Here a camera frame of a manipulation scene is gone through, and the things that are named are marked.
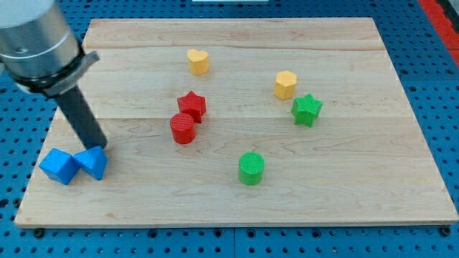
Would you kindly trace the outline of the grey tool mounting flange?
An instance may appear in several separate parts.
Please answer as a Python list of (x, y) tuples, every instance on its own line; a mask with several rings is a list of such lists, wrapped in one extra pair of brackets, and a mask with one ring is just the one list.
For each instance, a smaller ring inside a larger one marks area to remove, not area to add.
[(29, 93), (41, 93), (46, 97), (56, 97), (76, 86), (77, 81), (89, 67), (100, 60), (96, 51), (85, 53), (79, 47), (78, 55), (58, 72), (45, 77), (22, 77), (13, 75), (13, 80)]

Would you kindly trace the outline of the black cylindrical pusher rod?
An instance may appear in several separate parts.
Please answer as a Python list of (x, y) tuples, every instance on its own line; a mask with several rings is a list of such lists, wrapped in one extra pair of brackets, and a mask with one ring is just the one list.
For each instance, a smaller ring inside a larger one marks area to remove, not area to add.
[(107, 138), (78, 86), (54, 100), (86, 149), (106, 147)]

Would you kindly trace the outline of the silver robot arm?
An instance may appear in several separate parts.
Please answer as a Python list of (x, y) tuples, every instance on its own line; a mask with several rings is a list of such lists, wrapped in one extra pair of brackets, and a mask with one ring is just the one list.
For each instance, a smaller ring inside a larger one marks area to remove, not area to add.
[(99, 60), (85, 52), (55, 0), (1, 0), (1, 63), (29, 93), (53, 99), (86, 148), (107, 138), (78, 80)]

